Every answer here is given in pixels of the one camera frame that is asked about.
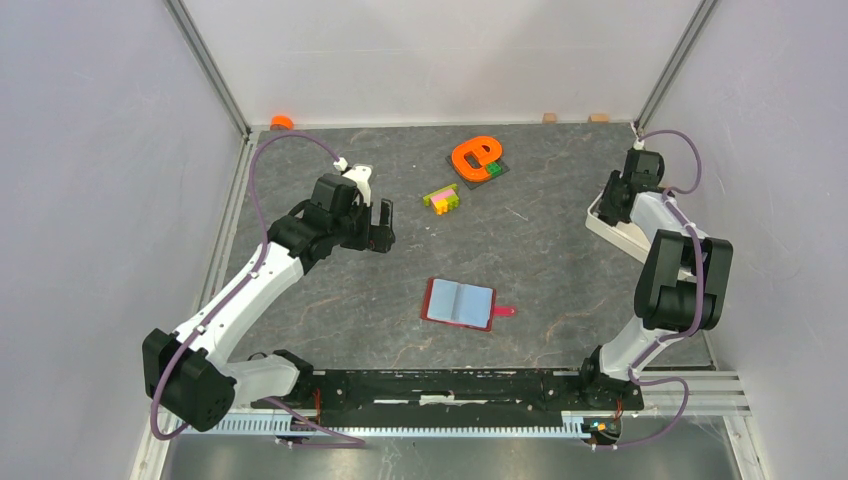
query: gray floor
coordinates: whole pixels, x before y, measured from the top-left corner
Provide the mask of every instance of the gray floor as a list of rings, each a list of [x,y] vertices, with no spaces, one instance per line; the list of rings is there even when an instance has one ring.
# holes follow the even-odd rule
[[[286,291],[233,353],[287,348],[319,368],[577,367],[632,315],[641,265],[584,226],[586,207],[633,141],[624,124],[506,125],[313,130],[351,163],[374,166],[375,198],[394,201],[397,243],[387,255],[336,249]],[[270,133],[262,135],[261,140]],[[512,169],[437,216],[421,197],[461,183],[445,156],[491,135]],[[308,198],[332,171],[301,139],[272,145],[257,169],[269,221]],[[242,205],[228,275],[258,244]],[[491,286],[518,314],[490,333],[419,319],[427,278]],[[701,336],[654,365],[710,364]]]
[[[624,423],[622,441],[644,438],[668,420]],[[721,418],[685,418],[655,442],[591,453],[577,440],[369,438],[364,450],[298,450],[269,437],[182,435],[163,479],[675,479],[734,480]]]

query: gray marble surface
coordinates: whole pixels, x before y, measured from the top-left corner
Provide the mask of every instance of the gray marble surface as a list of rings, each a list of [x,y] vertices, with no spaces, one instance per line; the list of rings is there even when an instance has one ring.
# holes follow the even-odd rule
[[[313,130],[351,163],[374,166],[374,199],[394,201],[397,243],[386,255],[341,248],[289,288],[248,331],[233,360],[287,348],[318,368],[577,367],[633,312],[641,265],[587,230],[586,208],[633,141],[624,124]],[[266,140],[270,132],[262,134]],[[445,162],[477,135],[504,147],[511,171],[471,191]],[[319,147],[276,142],[257,189],[269,222],[331,172]],[[437,216],[421,197],[460,184],[460,207]],[[249,200],[230,256],[232,277],[259,239]],[[493,287],[516,316],[491,332],[419,319],[431,276]],[[710,364],[701,336],[653,365]]]

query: orange round object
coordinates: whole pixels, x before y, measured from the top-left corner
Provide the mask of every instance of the orange round object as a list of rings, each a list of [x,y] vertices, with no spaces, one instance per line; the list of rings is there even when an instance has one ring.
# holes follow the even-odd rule
[[[451,162],[462,178],[469,182],[484,182],[492,178],[486,170],[486,165],[498,161],[501,154],[503,154],[503,147],[494,138],[475,137],[453,150]],[[479,166],[471,165],[468,157],[473,157]]]
[[[294,122],[285,115],[277,115],[271,119],[271,130],[292,130]]]

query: red tab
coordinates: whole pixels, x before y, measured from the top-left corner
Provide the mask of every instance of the red tab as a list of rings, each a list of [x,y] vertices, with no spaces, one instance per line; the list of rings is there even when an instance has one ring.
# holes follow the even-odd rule
[[[496,317],[511,317],[515,315],[515,307],[495,307],[492,315]]]

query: cable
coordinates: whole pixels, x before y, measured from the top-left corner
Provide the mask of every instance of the cable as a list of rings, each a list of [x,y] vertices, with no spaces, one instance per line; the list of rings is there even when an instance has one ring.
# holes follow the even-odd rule
[[[346,440],[347,443],[289,443],[291,448],[363,448],[365,446],[365,440],[361,438],[351,437],[350,435],[345,435],[343,433],[335,432],[330,430],[327,427],[322,427],[317,423],[309,420],[303,415],[295,412],[291,407],[286,405],[285,403],[277,400],[274,397],[265,397],[262,400],[274,405],[277,408],[281,408],[286,411],[292,417],[303,422],[307,427],[317,430],[321,433],[326,433],[332,437],[340,438],[342,440]]]
[[[179,362],[180,358],[183,356],[183,354],[185,354],[186,350],[188,350],[188,347],[191,345],[191,343],[194,342],[194,340],[200,335],[200,332],[205,331],[206,326],[209,325],[210,322],[212,322],[218,312],[220,312],[221,309],[223,309],[230,302],[230,300],[235,298],[235,296],[238,295],[238,293],[245,287],[245,285],[247,285],[253,279],[251,274],[258,273],[259,269],[262,267],[262,263],[265,261],[265,257],[268,255],[268,225],[265,222],[265,216],[262,214],[262,208],[259,206],[259,197],[256,195],[256,164],[259,163],[259,157],[262,155],[262,152],[264,152],[265,149],[268,148],[269,145],[276,142],[277,140],[288,137],[305,138],[311,141],[312,143],[315,143],[319,147],[323,148],[327,153],[330,154],[330,156],[335,162],[340,161],[339,155],[334,152],[329,145],[313,137],[312,135],[298,131],[287,131],[280,133],[277,136],[268,139],[267,141],[259,145],[259,147],[256,149],[256,152],[250,159],[250,165],[247,175],[247,190],[250,194],[250,200],[253,202],[253,209],[256,211],[256,216],[259,218],[259,228],[262,230],[262,247],[259,251],[259,258],[257,258],[256,263],[253,265],[253,268],[250,269],[248,274],[245,275],[245,277],[242,278],[236,284],[236,286],[232,290],[230,290],[230,292],[226,296],[224,296],[223,299],[221,299],[220,302],[218,302],[214,307],[212,307],[212,309],[206,314],[204,319],[201,320],[198,326],[194,328],[188,338],[186,338],[182,345],[177,348],[177,351],[174,353],[174,355],[171,357],[171,360],[168,362],[168,364],[165,366],[165,369],[162,371],[162,376],[159,377],[159,383],[156,384],[156,390],[153,392],[153,401],[150,403],[150,431],[153,436],[159,440],[171,440],[172,438],[175,438],[177,435],[182,433],[183,430],[188,428],[188,423],[183,423],[173,432],[163,433],[162,430],[159,429],[159,422],[157,421],[157,417],[159,414],[159,405],[162,402],[162,394],[165,391],[165,385],[167,385],[168,379],[171,378],[171,374],[174,372],[174,368],[176,367],[177,362]],[[285,405],[283,405],[282,402],[276,399],[274,400],[280,404],[278,406],[282,406],[284,410],[287,410],[290,413],[294,414],[294,412],[292,412]]]
[[[642,354],[639,355],[639,357],[637,357],[636,360],[630,365],[630,368],[627,371],[627,375],[630,378],[631,382],[636,385],[639,385],[640,387],[652,387],[655,385],[663,385],[672,382],[680,383],[680,385],[683,386],[683,401],[680,402],[680,408],[677,410],[677,413],[674,415],[674,418],[671,419],[671,422],[669,422],[669,424],[663,427],[663,429],[659,432],[640,440],[634,440],[631,442],[625,442],[616,445],[598,445],[597,447],[594,447],[601,450],[618,450],[619,448],[636,447],[639,445],[650,443],[665,436],[668,432],[671,431],[671,429],[674,428],[675,425],[677,425],[677,422],[680,421],[680,419],[683,417],[683,412],[686,410],[686,406],[689,404],[689,384],[686,383],[686,380],[684,380],[682,377],[667,377],[660,378],[657,380],[641,380],[639,377],[636,376],[636,373],[634,372],[634,370],[639,368],[639,366],[642,365],[642,363],[644,363],[645,360],[652,353],[654,353],[654,351],[659,348],[662,343],[665,343],[670,340],[677,340],[679,338],[691,337],[692,335],[694,335],[695,332],[698,331],[698,328],[701,326],[701,317],[704,311],[704,255],[701,251],[701,242],[698,241],[698,232],[695,230],[694,224],[690,222],[688,218],[686,218],[686,215],[684,215],[683,212],[680,211],[680,209],[677,208],[676,205],[669,201],[668,196],[669,192],[676,192],[682,195],[687,195],[694,192],[695,189],[698,188],[698,186],[701,184],[701,154],[698,152],[698,148],[695,146],[695,142],[693,142],[692,139],[689,138],[689,136],[687,136],[685,133],[677,130],[657,130],[655,132],[646,133],[645,135],[639,137],[639,141],[644,141],[646,138],[662,134],[677,135],[678,137],[682,138],[686,141],[686,143],[689,144],[689,147],[692,148],[692,153],[695,155],[695,164],[697,170],[695,174],[695,182],[692,187],[688,190],[682,190],[677,187],[668,187],[663,190],[662,193],[663,203],[665,204],[666,208],[668,208],[671,214],[674,215],[674,218],[676,218],[677,221],[680,222],[680,224],[683,226],[684,229],[686,229],[686,232],[692,238],[692,244],[695,250],[695,318],[692,320],[692,325],[690,325],[686,331],[659,337],[656,342],[651,344],[651,346],[648,347],[644,352],[642,352]]]

